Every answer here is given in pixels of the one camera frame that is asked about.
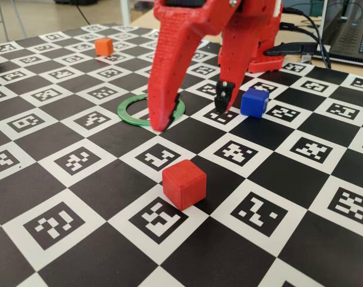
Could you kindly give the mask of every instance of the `checkerboard mat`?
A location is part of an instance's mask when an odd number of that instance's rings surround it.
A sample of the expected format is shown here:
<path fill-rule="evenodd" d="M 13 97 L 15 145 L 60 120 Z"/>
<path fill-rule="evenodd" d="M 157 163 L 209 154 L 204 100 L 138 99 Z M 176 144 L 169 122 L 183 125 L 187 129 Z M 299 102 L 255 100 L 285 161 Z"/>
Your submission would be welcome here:
<path fill-rule="evenodd" d="M 94 55 L 94 41 L 115 53 Z M 122 122 L 158 31 L 90 25 L 0 45 L 0 286 L 363 286 L 363 77 L 302 63 L 247 74 L 262 119 L 215 112 L 202 41 L 164 133 Z M 148 118 L 147 103 L 129 113 Z M 190 159 L 179 211 L 161 171 Z"/>

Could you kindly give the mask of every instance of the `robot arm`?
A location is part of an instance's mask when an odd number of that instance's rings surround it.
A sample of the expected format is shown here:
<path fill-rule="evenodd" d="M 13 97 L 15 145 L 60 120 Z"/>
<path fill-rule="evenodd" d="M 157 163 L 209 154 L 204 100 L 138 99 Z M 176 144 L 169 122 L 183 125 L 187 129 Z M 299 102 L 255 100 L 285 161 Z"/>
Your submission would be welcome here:
<path fill-rule="evenodd" d="M 161 28 L 148 83 L 152 128 L 163 131 L 172 122 L 177 91 L 198 44 L 205 35 L 221 31 L 215 103 L 219 112 L 227 111 L 257 53 L 263 28 L 280 15 L 280 7 L 280 0 L 155 0 L 154 14 Z"/>

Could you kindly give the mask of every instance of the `cable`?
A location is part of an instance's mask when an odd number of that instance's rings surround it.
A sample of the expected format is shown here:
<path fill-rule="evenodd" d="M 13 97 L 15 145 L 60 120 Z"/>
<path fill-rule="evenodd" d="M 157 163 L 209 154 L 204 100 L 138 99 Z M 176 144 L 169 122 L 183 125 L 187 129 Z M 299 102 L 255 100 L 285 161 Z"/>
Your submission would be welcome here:
<path fill-rule="evenodd" d="M 87 20 L 87 18 L 85 17 L 85 15 L 83 14 L 83 12 L 80 10 L 79 8 L 79 4 L 78 4 L 79 1 L 77 1 L 76 3 L 76 7 L 78 7 L 78 10 L 80 12 L 80 14 L 83 16 L 84 20 L 87 22 L 88 25 L 91 25 L 91 23 Z"/>
<path fill-rule="evenodd" d="M 315 25 L 314 21 L 308 15 L 303 13 L 301 10 L 298 10 L 295 8 L 286 7 L 283 9 L 283 13 L 296 14 L 296 15 L 303 16 L 313 25 L 313 27 L 315 28 L 317 35 L 318 35 L 318 44 L 319 44 L 319 49 L 321 51 L 322 60 L 324 61 L 326 68 L 331 69 L 331 62 L 330 62 L 329 54 L 326 51 L 324 43 L 322 42 L 321 34 L 319 33 L 318 27 Z"/>

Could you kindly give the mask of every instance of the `ring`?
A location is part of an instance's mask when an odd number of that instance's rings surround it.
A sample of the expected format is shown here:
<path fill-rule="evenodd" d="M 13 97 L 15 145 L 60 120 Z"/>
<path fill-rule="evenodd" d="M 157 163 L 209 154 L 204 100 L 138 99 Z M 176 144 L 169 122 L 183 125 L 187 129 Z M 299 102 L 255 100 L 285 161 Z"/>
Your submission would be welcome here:
<path fill-rule="evenodd" d="M 150 121 L 148 120 L 142 120 L 140 118 L 134 118 L 133 116 L 129 115 L 127 112 L 127 108 L 132 105 L 133 103 L 136 103 L 140 100 L 147 99 L 147 94 L 140 94 L 137 96 L 129 97 L 128 99 L 122 101 L 119 106 L 117 107 L 117 115 L 126 123 L 132 124 L 134 126 L 143 126 L 148 127 L 151 125 Z M 173 117 L 175 120 L 177 120 L 179 117 L 181 117 L 185 112 L 185 104 L 183 101 L 179 100 L 179 103 L 177 104 L 176 111 L 173 112 Z"/>

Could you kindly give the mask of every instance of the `floor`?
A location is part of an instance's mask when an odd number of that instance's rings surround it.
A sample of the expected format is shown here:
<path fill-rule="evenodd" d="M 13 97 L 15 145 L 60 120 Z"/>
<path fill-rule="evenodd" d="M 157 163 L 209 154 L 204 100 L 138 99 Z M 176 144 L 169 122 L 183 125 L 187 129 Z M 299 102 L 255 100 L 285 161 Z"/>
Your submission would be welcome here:
<path fill-rule="evenodd" d="M 23 39 L 23 34 L 16 19 L 10 0 L 1 0 L 8 37 L 10 41 Z M 17 8 L 28 37 L 75 29 L 87 23 L 73 5 L 26 2 L 17 0 Z M 119 0 L 99 0 L 97 4 L 80 7 L 91 24 L 122 23 Z M 6 42 L 3 26 L 0 24 L 0 43 Z"/>

